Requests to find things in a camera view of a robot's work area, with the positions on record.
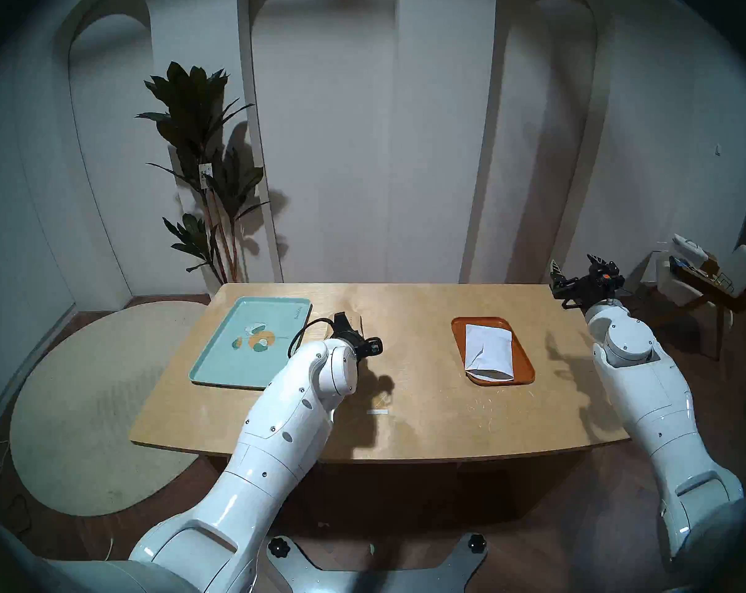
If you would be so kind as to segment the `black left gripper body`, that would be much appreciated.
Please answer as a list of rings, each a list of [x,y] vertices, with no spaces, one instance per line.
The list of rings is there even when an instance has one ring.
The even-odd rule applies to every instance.
[[[381,339],[378,337],[366,339],[359,331],[353,328],[345,312],[335,313],[331,327],[331,339],[339,339],[346,342],[351,347],[357,362],[370,357],[376,357],[384,351]]]

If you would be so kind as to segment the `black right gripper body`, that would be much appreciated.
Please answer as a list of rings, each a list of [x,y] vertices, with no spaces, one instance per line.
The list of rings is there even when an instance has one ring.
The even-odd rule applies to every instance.
[[[552,296],[563,309],[589,309],[601,301],[612,301],[624,288],[625,277],[618,271],[589,271],[585,276],[551,282]]]

